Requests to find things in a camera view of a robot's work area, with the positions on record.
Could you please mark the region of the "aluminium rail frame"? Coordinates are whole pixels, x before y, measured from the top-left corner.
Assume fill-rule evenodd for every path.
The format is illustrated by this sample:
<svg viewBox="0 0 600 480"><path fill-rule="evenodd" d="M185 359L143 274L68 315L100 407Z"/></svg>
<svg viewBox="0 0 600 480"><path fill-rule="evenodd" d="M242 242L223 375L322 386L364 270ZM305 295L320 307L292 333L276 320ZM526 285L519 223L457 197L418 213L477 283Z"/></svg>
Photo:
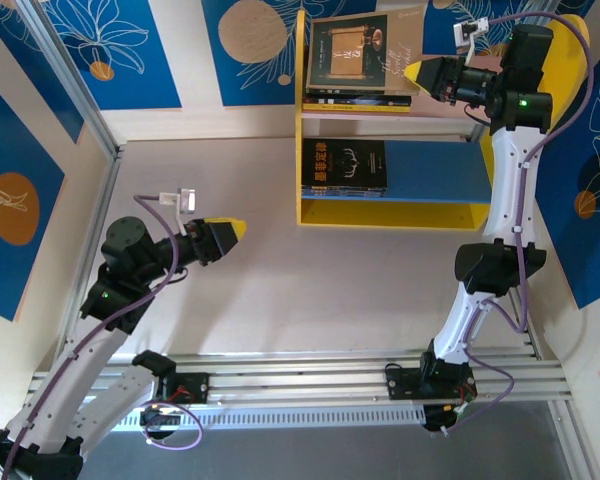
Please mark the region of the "aluminium rail frame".
<svg viewBox="0 0 600 480"><path fill-rule="evenodd" d="M528 346L478 348L473 368L478 399L502 392L510 401L569 400L557 359L536 359ZM419 364L419 352L287 352L173 355L183 373L210 375L208 403L222 408L348 407L389 402L384 368Z"/></svg>

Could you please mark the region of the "black base connector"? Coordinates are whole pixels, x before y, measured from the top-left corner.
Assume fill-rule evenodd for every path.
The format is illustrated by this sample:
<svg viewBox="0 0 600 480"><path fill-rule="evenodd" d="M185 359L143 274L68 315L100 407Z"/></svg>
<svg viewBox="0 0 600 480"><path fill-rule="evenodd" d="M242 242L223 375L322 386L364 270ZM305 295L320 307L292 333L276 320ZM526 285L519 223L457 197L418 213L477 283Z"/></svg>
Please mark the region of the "black base connector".
<svg viewBox="0 0 600 480"><path fill-rule="evenodd" d="M467 419L465 410L469 402L460 404L425 405L424 428L432 433L440 433L448 437L461 423Z"/></svg>
<svg viewBox="0 0 600 480"><path fill-rule="evenodd" d="M161 441L172 435L181 425L181 416L157 403L150 403L139 415L139 426L148 440Z"/></svg>

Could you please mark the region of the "yellow cartoon book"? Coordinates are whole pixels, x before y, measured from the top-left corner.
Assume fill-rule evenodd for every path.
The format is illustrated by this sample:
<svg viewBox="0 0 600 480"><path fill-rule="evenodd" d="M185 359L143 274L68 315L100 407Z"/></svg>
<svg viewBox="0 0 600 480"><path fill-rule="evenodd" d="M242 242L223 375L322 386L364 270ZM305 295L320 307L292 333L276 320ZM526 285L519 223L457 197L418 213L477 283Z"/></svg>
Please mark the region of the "yellow cartoon book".
<svg viewBox="0 0 600 480"><path fill-rule="evenodd" d="M352 105L352 104L309 104L302 105L304 111L324 112L350 112L350 113L409 113L409 106L387 106L387 105Z"/></svg>

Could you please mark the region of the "black wolf eyes book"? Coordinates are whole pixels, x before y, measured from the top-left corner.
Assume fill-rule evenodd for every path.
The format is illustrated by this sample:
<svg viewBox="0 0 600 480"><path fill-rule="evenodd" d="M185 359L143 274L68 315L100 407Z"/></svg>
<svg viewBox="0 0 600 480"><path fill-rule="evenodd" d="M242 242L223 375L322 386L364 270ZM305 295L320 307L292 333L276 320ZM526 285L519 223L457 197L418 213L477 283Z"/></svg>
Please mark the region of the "black wolf eyes book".
<svg viewBox="0 0 600 480"><path fill-rule="evenodd" d="M411 98L406 97L402 100L375 99L375 98L336 98L336 97L305 97L303 100L307 104L324 105L353 105L353 106L381 106L381 107L410 107Z"/></svg>

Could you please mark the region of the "brown scroll book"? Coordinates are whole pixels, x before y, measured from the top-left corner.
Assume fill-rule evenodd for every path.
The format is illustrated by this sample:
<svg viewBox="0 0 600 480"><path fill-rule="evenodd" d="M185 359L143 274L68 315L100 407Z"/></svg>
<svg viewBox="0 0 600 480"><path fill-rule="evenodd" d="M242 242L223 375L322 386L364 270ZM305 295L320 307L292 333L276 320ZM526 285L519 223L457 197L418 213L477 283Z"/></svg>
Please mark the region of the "brown scroll book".
<svg viewBox="0 0 600 480"><path fill-rule="evenodd" d="M423 6L311 22L306 87L413 96L404 71L422 60Z"/></svg>

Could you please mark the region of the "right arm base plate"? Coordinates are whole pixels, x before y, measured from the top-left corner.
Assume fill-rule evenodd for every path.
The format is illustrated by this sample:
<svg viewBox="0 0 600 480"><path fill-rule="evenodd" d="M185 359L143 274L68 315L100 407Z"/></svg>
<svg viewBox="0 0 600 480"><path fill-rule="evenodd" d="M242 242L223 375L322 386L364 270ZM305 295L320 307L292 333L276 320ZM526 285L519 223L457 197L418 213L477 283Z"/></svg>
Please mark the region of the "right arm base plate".
<svg viewBox="0 0 600 480"><path fill-rule="evenodd" d="M476 387L467 381L443 379L440 375L425 376L418 368L388 364L384 373L391 400L473 401L478 396Z"/></svg>

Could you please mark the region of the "purple old man book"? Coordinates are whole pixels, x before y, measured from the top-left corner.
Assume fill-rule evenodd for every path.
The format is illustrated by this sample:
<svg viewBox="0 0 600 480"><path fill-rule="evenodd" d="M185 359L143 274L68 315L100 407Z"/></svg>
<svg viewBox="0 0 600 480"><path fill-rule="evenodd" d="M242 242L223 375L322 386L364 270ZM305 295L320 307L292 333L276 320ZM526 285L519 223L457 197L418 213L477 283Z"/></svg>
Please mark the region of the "purple old man book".
<svg viewBox="0 0 600 480"><path fill-rule="evenodd" d="M308 187L301 188L303 196L361 196L383 197L385 188L348 188L348 187Z"/></svg>

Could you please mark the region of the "black antler book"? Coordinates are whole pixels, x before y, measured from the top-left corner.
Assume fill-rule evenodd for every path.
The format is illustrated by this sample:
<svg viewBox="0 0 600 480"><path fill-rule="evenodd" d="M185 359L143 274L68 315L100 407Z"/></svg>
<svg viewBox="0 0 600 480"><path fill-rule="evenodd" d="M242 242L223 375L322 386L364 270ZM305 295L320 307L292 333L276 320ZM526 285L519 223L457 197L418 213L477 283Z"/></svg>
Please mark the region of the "black antler book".
<svg viewBox="0 0 600 480"><path fill-rule="evenodd" d="M385 143L381 140L304 138L301 185L384 191L388 187Z"/></svg>

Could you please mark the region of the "yellow pink blue bookshelf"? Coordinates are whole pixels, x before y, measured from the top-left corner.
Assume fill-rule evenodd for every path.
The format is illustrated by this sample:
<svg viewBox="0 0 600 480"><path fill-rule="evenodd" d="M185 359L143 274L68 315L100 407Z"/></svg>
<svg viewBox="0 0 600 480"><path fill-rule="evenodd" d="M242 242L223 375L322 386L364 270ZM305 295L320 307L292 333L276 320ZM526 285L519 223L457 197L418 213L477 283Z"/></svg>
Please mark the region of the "yellow pink blue bookshelf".
<svg viewBox="0 0 600 480"><path fill-rule="evenodd" d="M383 198L301 198L302 131L295 134L296 220L301 226L477 231L491 200L493 158L483 142L371 138L385 143Z"/></svg>

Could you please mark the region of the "aluminium corner post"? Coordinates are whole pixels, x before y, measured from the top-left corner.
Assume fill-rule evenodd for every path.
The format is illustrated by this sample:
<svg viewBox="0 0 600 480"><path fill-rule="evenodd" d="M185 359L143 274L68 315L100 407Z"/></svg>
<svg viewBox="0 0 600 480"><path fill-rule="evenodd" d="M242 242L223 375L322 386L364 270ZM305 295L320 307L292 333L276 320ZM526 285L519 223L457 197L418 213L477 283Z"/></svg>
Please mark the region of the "aluminium corner post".
<svg viewBox="0 0 600 480"><path fill-rule="evenodd" d="M56 32L54 25L38 0L13 0L16 10L35 39L46 60L71 98L107 157L115 161L120 153L116 141L101 111L86 85L73 58Z"/></svg>

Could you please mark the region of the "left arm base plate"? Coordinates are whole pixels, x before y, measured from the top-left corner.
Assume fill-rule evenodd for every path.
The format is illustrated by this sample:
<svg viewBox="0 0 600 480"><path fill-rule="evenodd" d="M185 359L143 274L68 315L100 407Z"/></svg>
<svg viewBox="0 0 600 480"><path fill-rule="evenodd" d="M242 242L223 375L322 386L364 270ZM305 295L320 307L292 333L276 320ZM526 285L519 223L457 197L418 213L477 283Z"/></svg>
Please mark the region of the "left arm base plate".
<svg viewBox="0 0 600 480"><path fill-rule="evenodd" d="M159 378L154 398L178 405L207 403L210 375L208 373L172 373Z"/></svg>

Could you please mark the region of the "grey metal sheet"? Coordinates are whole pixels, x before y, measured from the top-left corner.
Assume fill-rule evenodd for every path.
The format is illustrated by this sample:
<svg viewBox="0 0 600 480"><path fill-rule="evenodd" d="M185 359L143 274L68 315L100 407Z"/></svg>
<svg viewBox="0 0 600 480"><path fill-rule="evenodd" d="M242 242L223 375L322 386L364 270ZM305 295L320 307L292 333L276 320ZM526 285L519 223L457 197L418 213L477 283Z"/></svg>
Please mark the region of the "grey metal sheet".
<svg viewBox="0 0 600 480"><path fill-rule="evenodd" d="M183 452L112 433L78 480L573 480L546 405L501 403L449 436L410 426L218 430Z"/></svg>

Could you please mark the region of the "aluminium side rail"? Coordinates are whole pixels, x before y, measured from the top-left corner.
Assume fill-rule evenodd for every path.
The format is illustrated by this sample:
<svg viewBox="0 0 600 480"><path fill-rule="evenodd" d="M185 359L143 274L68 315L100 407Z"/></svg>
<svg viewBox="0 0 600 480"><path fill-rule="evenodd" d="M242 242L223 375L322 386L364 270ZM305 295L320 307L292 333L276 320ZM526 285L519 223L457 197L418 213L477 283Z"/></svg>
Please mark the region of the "aluminium side rail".
<svg viewBox="0 0 600 480"><path fill-rule="evenodd" d="M517 289L510 290L508 293L508 298L510 302L510 306L515 317L515 322L518 325L522 324L523 320L523 310L522 310L522 300L520 293ZM532 356L536 359L541 360L542 354L539 350L536 335L533 330L533 325L531 323L530 316L527 316L527 323L524 332L522 333L523 343L525 346L528 346L532 350Z"/></svg>
<svg viewBox="0 0 600 480"><path fill-rule="evenodd" d="M76 321L79 319L80 306L88 288L91 268L98 251L100 236L104 228L104 222L106 220L126 146L126 143L122 143L117 147L116 155L106 172L104 183L98 194L92 219L86 231L85 243L78 263L72 290L70 291L68 303L60 323L57 340L55 342L55 350L52 356L53 360L56 360L60 356L69 331L75 326Z"/></svg>

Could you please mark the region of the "dark book with red portrait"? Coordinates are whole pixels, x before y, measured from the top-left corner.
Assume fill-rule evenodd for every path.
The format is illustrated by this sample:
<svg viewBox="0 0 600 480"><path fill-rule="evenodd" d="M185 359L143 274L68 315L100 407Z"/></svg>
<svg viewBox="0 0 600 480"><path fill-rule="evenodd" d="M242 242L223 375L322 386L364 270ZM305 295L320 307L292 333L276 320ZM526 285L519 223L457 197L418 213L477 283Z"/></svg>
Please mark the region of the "dark book with red portrait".
<svg viewBox="0 0 600 480"><path fill-rule="evenodd" d="M385 196L384 191L303 191L301 193L302 199L313 199L313 198L325 198L325 199L365 199L365 198L383 198Z"/></svg>

